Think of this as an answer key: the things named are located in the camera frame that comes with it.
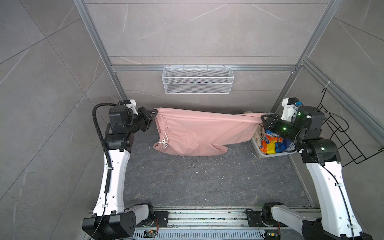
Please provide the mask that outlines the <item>pink drawstring shorts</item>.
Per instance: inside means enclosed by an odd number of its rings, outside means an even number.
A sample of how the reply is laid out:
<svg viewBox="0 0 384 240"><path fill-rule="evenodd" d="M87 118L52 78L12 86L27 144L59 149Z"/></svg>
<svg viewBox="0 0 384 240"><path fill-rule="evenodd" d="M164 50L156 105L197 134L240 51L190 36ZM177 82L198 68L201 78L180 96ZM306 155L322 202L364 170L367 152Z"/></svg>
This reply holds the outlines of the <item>pink drawstring shorts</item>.
<svg viewBox="0 0 384 240"><path fill-rule="evenodd" d="M228 145L249 141L262 123L260 113L238 115L159 108L159 141L153 148L176 156L218 156Z"/></svg>

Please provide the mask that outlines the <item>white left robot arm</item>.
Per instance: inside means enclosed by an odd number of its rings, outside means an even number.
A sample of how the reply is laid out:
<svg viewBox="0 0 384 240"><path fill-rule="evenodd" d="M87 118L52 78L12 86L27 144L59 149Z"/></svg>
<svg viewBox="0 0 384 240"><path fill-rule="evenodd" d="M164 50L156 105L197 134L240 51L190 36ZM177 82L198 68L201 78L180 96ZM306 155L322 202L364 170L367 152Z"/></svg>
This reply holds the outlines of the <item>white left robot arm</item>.
<svg viewBox="0 0 384 240"><path fill-rule="evenodd" d="M104 152L104 171L92 216L82 223L92 240L129 239L137 225L150 226L156 221L150 203L125 206L124 184L134 134L147 131L157 114L158 110L137 109L133 100L94 106L92 117Z"/></svg>

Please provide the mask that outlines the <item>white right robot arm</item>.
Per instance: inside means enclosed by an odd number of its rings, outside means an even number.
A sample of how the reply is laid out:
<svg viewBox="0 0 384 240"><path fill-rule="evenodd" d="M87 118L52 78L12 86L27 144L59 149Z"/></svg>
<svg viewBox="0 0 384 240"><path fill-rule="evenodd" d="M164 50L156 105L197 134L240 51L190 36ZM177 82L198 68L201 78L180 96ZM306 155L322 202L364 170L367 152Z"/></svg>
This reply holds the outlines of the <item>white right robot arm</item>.
<svg viewBox="0 0 384 240"><path fill-rule="evenodd" d="M265 130L294 143L310 172L318 196L321 218L310 218L277 202L264 204L262 219L271 226L281 223L306 240L371 240L359 225L342 175L337 145L321 137L325 112L300 106L294 122L279 115L261 116Z"/></svg>

